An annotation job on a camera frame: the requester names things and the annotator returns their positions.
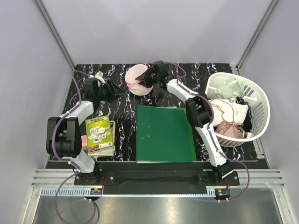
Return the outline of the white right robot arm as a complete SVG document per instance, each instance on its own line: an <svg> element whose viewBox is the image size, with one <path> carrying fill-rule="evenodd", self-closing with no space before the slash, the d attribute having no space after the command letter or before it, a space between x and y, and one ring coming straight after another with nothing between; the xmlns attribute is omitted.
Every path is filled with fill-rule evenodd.
<svg viewBox="0 0 299 224"><path fill-rule="evenodd" d="M227 182L233 170L214 132L214 111L207 97L185 86L180 77L175 78L171 75L167 63L163 61L154 62L144 72L139 72L135 80L147 88L158 84L165 91L184 101L187 120L200 135L208 152L213 170L213 182L218 185Z"/></svg>

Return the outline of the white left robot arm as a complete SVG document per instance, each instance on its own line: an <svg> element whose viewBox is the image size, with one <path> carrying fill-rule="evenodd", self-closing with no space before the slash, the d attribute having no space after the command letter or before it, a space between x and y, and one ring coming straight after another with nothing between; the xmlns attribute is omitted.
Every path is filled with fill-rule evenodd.
<svg viewBox="0 0 299 224"><path fill-rule="evenodd" d="M123 93L120 87L108 79L90 76L80 89L72 77L78 91L78 102L59 117L50 117L47 122L46 151L60 161L66 161L80 173L85 180L97 184L101 173L96 170L95 161L82 150L80 125L92 115L102 101L112 102Z"/></svg>

